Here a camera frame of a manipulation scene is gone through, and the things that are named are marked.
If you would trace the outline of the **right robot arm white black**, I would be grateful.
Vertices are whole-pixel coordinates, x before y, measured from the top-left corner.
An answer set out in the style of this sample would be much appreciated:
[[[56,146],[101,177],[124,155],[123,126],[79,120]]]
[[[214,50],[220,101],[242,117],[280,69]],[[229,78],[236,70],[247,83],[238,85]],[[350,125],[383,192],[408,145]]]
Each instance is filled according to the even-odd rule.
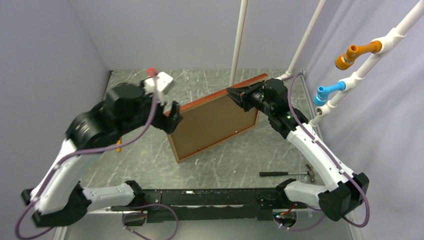
[[[287,208],[293,202],[319,208],[332,221],[346,219],[362,204],[370,180],[342,163],[317,136],[302,112],[293,107],[291,91],[282,80],[268,79],[244,87],[228,87],[228,96],[245,112],[256,109],[268,118],[271,127],[295,146],[323,180],[323,185],[289,179],[277,186],[276,203]]]

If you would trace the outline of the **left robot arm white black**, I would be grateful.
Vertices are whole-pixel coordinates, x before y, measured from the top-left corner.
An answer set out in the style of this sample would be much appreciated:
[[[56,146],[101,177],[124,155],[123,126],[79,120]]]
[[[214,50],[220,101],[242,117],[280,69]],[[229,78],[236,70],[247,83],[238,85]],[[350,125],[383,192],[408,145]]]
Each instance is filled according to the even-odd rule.
[[[34,207],[31,219],[36,227],[69,226],[95,210],[114,206],[137,210],[145,203],[145,193],[134,180],[84,188],[80,179],[90,166],[87,155],[114,150],[118,140],[133,130],[153,126],[171,134],[183,118],[176,101],[170,113],[164,113],[164,96],[172,87],[172,83],[154,83],[152,79],[137,85],[121,83],[109,89],[92,109],[74,118],[46,176],[36,188],[21,193],[23,201]]]

